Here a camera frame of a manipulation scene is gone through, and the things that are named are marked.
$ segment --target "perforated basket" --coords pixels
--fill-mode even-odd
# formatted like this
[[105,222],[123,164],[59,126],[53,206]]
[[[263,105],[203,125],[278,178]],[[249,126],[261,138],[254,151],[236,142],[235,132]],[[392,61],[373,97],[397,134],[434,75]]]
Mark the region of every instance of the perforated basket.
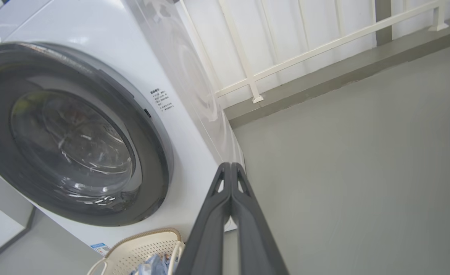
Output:
[[101,275],[129,275],[139,264],[155,254],[161,257],[164,254],[173,255],[175,258],[177,248],[182,253],[181,234],[174,228],[134,235],[118,242],[104,258],[92,266],[87,275],[93,275],[103,263]]

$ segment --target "white metal railing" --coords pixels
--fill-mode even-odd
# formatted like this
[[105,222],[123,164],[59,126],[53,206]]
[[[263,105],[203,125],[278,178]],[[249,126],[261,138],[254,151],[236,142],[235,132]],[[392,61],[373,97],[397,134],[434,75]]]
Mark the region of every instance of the white metal railing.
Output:
[[274,48],[273,61],[277,64],[275,64],[274,66],[272,66],[266,70],[261,71],[260,73],[254,74],[251,69],[251,64],[247,60],[247,56],[245,54],[244,47],[240,40],[240,36],[237,31],[237,27],[235,26],[235,21],[232,17],[230,9],[227,5],[227,0],[218,0],[221,11],[223,12],[225,21],[227,23],[228,30],[230,31],[232,41],[235,45],[235,49],[237,50],[240,63],[242,65],[242,68],[245,73],[245,79],[240,80],[239,82],[229,85],[227,87],[223,87],[222,84],[220,83],[220,80],[216,73],[216,70],[213,67],[213,64],[211,63],[209,54],[208,54],[206,48],[204,47],[204,44],[202,42],[201,37],[199,36],[199,33],[197,32],[196,26],[193,23],[193,20],[188,13],[188,10],[186,8],[184,0],[180,1],[181,5],[183,7],[184,13],[191,25],[192,31],[193,31],[194,35],[197,37],[199,46],[202,48],[202,50],[204,52],[204,59],[205,59],[205,62],[208,63],[207,65],[211,70],[211,76],[214,78],[215,82],[220,86],[220,90],[218,92],[216,92],[216,96],[218,96],[218,97],[228,94],[230,92],[233,92],[236,89],[239,89],[241,87],[249,85],[250,89],[252,91],[252,95],[253,95],[253,102],[257,103],[259,101],[262,101],[263,97],[258,92],[256,81],[258,81],[262,78],[265,78],[269,75],[272,75],[274,73],[278,73],[279,71],[284,70],[285,68],[288,68],[290,66],[298,64],[299,62],[305,61],[311,57],[314,57],[321,53],[327,52],[328,50],[331,50],[335,47],[338,47],[345,43],[351,42],[353,40],[356,40],[358,38],[366,36],[370,33],[376,32],[380,29],[391,26],[395,23],[409,19],[411,17],[414,17],[418,14],[421,14],[421,13],[429,11],[429,10],[434,11],[434,23],[431,26],[431,28],[429,28],[429,30],[439,31],[441,29],[448,27],[448,25],[444,22],[445,21],[444,13],[445,13],[445,7],[446,7],[446,0],[434,0],[432,2],[426,3],[424,5],[420,5],[413,9],[408,9],[408,0],[403,0],[403,12],[401,12],[400,14],[391,16],[389,18],[386,18],[379,22],[376,22],[375,0],[371,0],[371,9],[372,9],[372,13],[373,13],[373,24],[371,24],[370,26],[367,26],[365,28],[359,29],[353,33],[346,34],[345,33],[345,24],[344,24],[344,15],[342,12],[342,0],[335,0],[335,13],[337,16],[337,28],[340,33],[340,38],[338,38],[336,40],[332,40],[332,41],[330,41],[324,45],[321,45],[315,49],[310,49],[309,43],[308,43],[307,18],[305,17],[305,14],[302,9],[302,7],[304,5],[304,2],[303,2],[304,0],[298,0],[298,5],[300,7],[299,12],[300,12],[301,20],[303,23],[303,31],[304,31],[304,35],[305,35],[308,52],[304,52],[298,56],[295,56],[293,58],[290,58],[286,61],[282,61],[279,63],[278,58],[277,58],[277,56],[278,56],[277,40],[273,33],[273,28],[271,27],[270,15],[269,15],[269,11],[267,10],[266,3],[265,3],[266,0],[260,0],[260,1],[261,1],[261,7],[262,7],[264,15],[265,15],[266,24],[267,24],[267,28],[269,31],[269,36],[272,40],[272,46]]

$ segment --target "front-loading washing machine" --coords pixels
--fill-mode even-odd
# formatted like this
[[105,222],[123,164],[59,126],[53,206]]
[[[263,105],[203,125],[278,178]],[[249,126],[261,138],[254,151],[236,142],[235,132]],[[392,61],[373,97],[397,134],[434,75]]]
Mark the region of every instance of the front-loading washing machine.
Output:
[[0,176],[99,251],[156,228],[186,239],[218,165],[244,163],[174,5],[0,9]]

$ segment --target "baseboard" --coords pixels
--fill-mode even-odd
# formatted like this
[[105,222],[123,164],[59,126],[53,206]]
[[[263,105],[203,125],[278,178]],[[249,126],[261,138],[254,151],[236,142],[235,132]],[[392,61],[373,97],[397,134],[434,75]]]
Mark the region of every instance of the baseboard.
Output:
[[450,47],[450,19],[447,24],[449,28],[444,30],[432,32],[425,28],[314,71],[262,93],[264,100],[259,103],[246,100],[230,106],[225,109],[225,114],[232,128],[236,128],[387,68]]

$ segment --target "gray vertical strip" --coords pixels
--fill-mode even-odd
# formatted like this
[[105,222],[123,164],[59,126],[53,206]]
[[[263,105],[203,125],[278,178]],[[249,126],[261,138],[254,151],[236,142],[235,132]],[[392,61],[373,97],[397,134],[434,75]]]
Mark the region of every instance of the gray vertical strip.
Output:
[[[391,17],[391,0],[376,0],[376,21]],[[391,26],[376,31],[376,42],[378,46],[393,41]]]

